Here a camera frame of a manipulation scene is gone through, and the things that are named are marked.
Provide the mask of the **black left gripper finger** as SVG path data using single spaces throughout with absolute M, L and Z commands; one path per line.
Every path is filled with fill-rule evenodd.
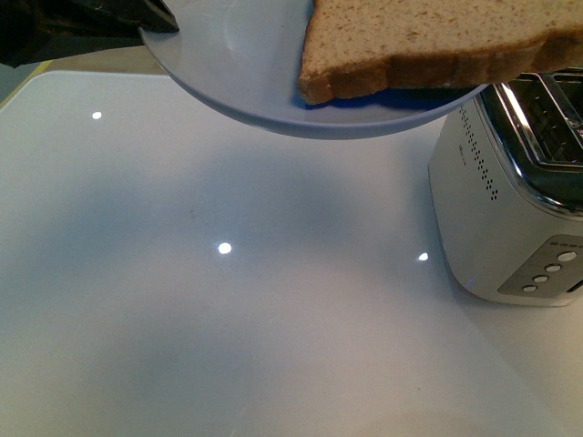
M 18 67 L 141 46 L 140 32 L 177 33 L 162 1 L 2 0 L 1 63 Z

